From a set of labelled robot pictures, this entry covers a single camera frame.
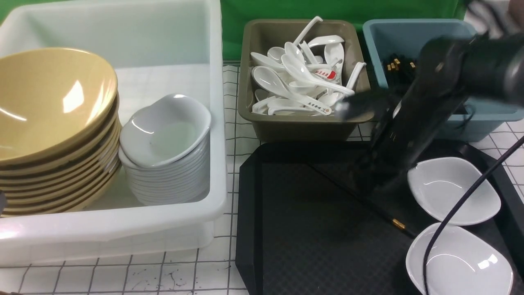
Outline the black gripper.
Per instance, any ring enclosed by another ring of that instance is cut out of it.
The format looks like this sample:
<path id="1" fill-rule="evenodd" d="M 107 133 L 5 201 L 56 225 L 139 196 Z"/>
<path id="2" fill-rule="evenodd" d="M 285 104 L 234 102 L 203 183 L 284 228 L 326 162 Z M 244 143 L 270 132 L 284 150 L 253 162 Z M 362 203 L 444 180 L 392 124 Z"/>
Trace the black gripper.
<path id="1" fill-rule="evenodd" d="M 466 100 L 462 65 L 472 39 L 438 37 L 421 49 L 416 77 L 404 97 L 386 112 L 370 148 L 349 166 L 359 193 L 382 190 L 414 167 L 455 110 Z"/>

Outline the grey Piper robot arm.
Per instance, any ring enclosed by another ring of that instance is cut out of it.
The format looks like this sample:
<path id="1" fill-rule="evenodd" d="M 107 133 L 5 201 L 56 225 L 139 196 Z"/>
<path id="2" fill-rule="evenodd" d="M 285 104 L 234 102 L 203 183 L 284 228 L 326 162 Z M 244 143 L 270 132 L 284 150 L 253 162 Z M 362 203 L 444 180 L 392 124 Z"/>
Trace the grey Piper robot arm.
<path id="1" fill-rule="evenodd" d="M 386 109 L 370 146 L 348 165 L 350 187 L 368 194 L 393 186 L 471 96 L 523 106 L 523 33 L 512 34 L 488 2 L 478 4 L 501 37 L 491 39 L 485 32 L 469 39 L 431 39 L 422 47 L 414 80 L 402 97 L 395 89 L 375 88 L 336 103 L 341 121 Z"/>

